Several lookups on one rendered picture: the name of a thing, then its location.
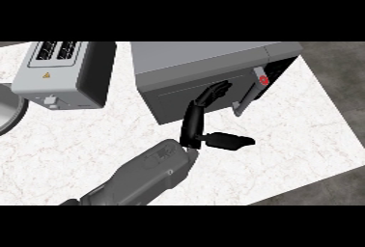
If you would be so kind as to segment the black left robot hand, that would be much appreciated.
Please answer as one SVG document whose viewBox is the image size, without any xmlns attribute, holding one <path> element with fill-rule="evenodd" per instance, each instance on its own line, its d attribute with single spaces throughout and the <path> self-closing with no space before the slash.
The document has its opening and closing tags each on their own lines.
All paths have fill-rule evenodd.
<svg viewBox="0 0 365 247">
<path fill-rule="evenodd" d="M 211 148 L 238 151 L 242 147 L 255 144 L 255 140 L 251 137 L 221 132 L 202 134 L 205 108 L 224 96 L 230 86 L 232 84 L 227 81 L 212 84 L 198 98 L 189 102 L 181 120 L 180 144 L 183 147 L 201 149 L 201 142 L 205 142 L 205 145 Z"/>
</svg>

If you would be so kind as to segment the grey microwave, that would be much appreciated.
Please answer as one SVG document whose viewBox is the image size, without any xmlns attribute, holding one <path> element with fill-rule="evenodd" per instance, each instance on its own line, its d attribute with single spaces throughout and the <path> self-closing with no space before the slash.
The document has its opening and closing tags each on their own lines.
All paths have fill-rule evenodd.
<svg viewBox="0 0 365 247">
<path fill-rule="evenodd" d="M 189 102 L 223 81 L 232 86 L 207 110 L 230 107 L 254 84 L 252 69 L 273 83 L 301 52 L 295 41 L 134 41 L 136 86 L 155 121 L 181 120 Z"/>
</svg>

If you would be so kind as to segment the silver and black toaster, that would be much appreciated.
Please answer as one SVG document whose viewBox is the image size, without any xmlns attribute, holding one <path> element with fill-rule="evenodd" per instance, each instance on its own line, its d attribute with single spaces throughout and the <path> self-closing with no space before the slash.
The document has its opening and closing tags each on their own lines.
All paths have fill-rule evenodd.
<svg viewBox="0 0 365 247">
<path fill-rule="evenodd" d="M 103 108 L 115 50 L 113 41 L 34 41 L 13 93 L 50 110 Z"/>
</svg>

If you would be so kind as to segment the round grey pan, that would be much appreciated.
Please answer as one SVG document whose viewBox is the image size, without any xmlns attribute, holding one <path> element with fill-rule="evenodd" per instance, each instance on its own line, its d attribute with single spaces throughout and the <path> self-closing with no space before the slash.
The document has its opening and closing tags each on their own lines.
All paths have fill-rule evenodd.
<svg viewBox="0 0 365 247">
<path fill-rule="evenodd" d="M 19 124 L 28 109 L 28 100 L 13 93 L 12 84 L 0 83 L 0 136 Z"/>
</svg>

